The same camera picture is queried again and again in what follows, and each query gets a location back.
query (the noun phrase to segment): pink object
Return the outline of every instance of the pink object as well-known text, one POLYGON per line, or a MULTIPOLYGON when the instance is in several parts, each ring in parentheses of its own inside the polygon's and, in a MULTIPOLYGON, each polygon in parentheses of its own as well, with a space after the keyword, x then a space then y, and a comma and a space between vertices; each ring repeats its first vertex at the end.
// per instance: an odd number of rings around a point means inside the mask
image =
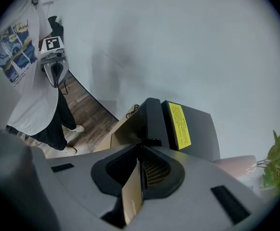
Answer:
POLYGON ((234 178, 248 175, 256 170, 254 155, 229 157, 216 160, 213 163, 234 178))

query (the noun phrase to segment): person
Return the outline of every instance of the person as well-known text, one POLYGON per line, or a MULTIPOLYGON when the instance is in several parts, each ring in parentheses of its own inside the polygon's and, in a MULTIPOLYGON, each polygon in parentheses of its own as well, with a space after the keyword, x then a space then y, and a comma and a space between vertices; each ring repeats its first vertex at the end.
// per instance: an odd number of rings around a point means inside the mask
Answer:
POLYGON ((15 0, 0 19, 0 69, 21 96, 9 118, 11 127, 68 154, 62 125, 83 132, 75 123, 60 89, 41 71, 39 51, 51 26, 39 0, 15 0))

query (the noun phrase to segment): black slot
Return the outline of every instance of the black slot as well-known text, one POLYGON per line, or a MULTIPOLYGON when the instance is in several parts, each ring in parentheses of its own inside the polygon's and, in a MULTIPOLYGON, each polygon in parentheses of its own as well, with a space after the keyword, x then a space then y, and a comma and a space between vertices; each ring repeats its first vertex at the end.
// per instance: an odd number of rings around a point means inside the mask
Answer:
POLYGON ((61 164, 61 165, 58 165, 58 166, 53 166, 53 167, 51 167, 51 169, 54 173, 56 173, 56 172, 60 172, 60 171, 72 168, 72 167, 75 167, 75 166, 68 163, 68 164, 61 164))
POLYGON ((250 212, 241 205, 225 186, 211 188, 211 191, 234 225, 250 216, 250 212))

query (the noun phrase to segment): wooden floor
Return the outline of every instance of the wooden floor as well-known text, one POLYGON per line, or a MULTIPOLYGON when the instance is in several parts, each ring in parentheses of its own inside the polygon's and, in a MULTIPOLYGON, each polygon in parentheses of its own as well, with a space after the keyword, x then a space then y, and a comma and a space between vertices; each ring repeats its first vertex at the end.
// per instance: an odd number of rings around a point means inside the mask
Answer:
MULTIPOLYGON (((86 91, 79 83, 70 76, 66 81, 68 95, 65 95, 67 104, 74 115, 77 124, 85 127, 82 133, 71 132, 63 127, 63 132, 67 144, 75 147, 79 154, 91 153, 103 138, 110 132, 117 121, 86 91)), ((65 93, 64 85, 60 86, 62 93, 65 93)), ((66 156, 65 153, 57 151, 47 144, 40 144, 37 140, 29 137, 26 143, 43 150, 46 158, 66 156)))

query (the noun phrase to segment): white sneaker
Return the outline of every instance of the white sneaker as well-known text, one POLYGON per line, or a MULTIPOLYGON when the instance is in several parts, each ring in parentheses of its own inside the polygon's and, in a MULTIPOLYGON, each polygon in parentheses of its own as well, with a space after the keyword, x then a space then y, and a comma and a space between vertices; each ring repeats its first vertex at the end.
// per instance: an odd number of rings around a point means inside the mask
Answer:
POLYGON ((68 130, 70 130, 70 131, 72 131, 72 132, 82 133, 82 132, 84 131, 84 127, 81 126, 81 125, 76 125, 76 128, 75 128, 75 129, 73 129, 73 130, 68 129, 68 130))
POLYGON ((69 155, 75 155, 77 153, 77 150, 74 147, 66 146, 63 150, 63 152, 69 154, 69 155))

